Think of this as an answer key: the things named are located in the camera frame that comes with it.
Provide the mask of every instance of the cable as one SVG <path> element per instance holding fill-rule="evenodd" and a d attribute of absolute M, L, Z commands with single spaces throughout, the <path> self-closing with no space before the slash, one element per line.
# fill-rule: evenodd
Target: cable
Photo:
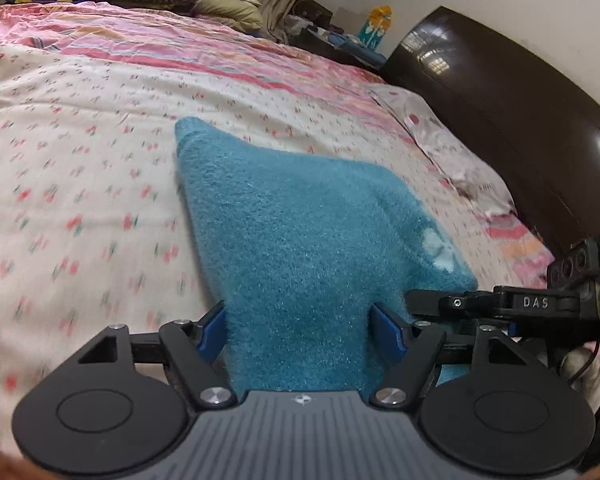
<path fill-rule="evenodd" d="M 596 348 L 589 356 L 589 359 L 580 367 L 576 373 L 574 373 L 569 379 L 567 379 L 567 384 L 571 386 L 575 381 L 577 381 L 582 374 L 587 371 L 587 369 L 591 366 L 593 361 L 596 359 L 596 355 L 598 355 L 598 351 L 600 350 L 600 341 L 596 341 Z"/>

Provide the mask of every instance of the white pillowcase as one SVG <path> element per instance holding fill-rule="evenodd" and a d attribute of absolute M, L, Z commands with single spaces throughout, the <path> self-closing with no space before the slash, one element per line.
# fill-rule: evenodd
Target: white pillowcase
<path fill-rule="evenodd" d="M 477 212 L 491 218 L 514 210 L 513 198 L 500 175 L 460 142 L 421 96 L 391 85 L 369 84 L 367 89 Z"/>

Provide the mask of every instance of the bedside table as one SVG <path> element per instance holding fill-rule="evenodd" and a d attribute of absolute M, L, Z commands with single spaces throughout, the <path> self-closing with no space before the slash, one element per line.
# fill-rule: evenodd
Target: bedside table
<path fill-rule="evenodd" d="M 327 43 L 326 41 L 322 40 L 317 34 L 314 34 L 308 28 L 304 28 L 298 36 L 289 38 L 289 45 L 301 48 L 302 50 L 306 50 L 312 54 L 331 59 L 332 61 L 342 65 L 357 66 L 358 68 L 363 68 L 376 75 L 378 74 L 378 70 L 371 65 L 367 64 L 361 59 L 358 59 L 356 56 L 352 56 L 351 54 L 348 54 L 339 48 L 335 48 L 331 43 Z"/>

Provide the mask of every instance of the metal screw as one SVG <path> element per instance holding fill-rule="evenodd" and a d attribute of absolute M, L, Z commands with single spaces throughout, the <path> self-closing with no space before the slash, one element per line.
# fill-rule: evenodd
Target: metal screw
<path fill-rule="evenodd" d="M 207 404 L 222 404 L 231 399 L 231 392 L 222 386 L 212 386 L 200 392 L 200 399 Z"/>
<path fill-rule="evenodd" d="M 400 388 L 383 388 L 376 391 L 376 399 L 382 404 L 400 404 L 407 398 L 407 394 Z"/>

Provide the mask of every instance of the circular pad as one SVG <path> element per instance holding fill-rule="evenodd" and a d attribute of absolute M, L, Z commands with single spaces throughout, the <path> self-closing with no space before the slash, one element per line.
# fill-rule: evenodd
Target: circular pad
<path fill-rule="evenodd" d="M 420 424 L 440 451 L 503 476 L 543 476 L 586 452 L 595 418 L 586 400 L 547 370 L 488 365 L 441 384 Z"/>
<path fill-rule="evenodd" d="M 90 390 L 67 397 L 58 407 L 58 418 L 70 430 L 102 433 L 124 424 L 133 404 L 111 390 Z"/>
<path fill-rule="evenodd" d="M 18 446 L 43 468 L 68 478 L 131 473 L 184 432 L 184 402 L 166 384 L 99 364 L 79 370 L 49 375 L 13 414 Z"/>
<path fill-rule="evenodd" d="M 549 408 L 542 399 L 523 392 L 488 393 L 475 401 L 474 409 L 485 426 L 503 433 L 537 430 L 549 417 Z"/>

